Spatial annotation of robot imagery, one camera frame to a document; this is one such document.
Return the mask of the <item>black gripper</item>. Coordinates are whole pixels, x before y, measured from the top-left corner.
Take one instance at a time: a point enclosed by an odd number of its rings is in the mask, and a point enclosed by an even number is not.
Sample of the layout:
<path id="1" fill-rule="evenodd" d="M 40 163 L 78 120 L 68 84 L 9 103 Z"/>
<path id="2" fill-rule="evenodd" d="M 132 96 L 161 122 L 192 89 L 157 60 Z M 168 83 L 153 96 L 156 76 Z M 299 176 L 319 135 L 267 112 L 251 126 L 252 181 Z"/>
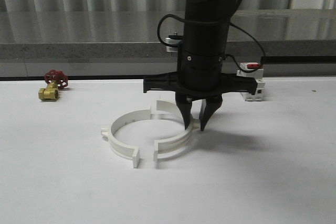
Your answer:
<path id="1" fill-rule="evenodd" d="M 222 73 L 222 65 L 228 54 L 214 56 L 195 55 L 178 49 L 175 72 L 145 76 L 143 92 L 162 90 L 174 91 L 176 105 L 182 115 L 184 127 L 191 121 L 192 101 L 202 99 L 199 113 L 200 130 L 204 131 L 211 116 L 222 106 L 222 97 L 213 97 L 228 92 L 248 92 L 255 94 L 257 81 L 251 77 Z"/>

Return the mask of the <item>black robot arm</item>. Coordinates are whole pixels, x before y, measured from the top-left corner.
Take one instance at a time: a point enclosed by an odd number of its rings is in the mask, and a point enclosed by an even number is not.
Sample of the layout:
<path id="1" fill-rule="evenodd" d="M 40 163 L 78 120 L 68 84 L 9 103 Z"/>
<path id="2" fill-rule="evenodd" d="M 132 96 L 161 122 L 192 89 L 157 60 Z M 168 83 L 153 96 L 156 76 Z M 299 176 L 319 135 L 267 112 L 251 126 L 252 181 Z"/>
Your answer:
<path id="1" fill-rule="evenodd" d="M 186 0 L 183 38 L 175 72 L 146 76 L 143 90 L 175 92 L 175 101 L 185 126 L 191 122 L 193 101 L 202 102 L 200 127 L 222 105 L 228 92 L 255 93 L 257 82 L 251 77 L 222 73 L 230 19 L 242 0 Z"/>

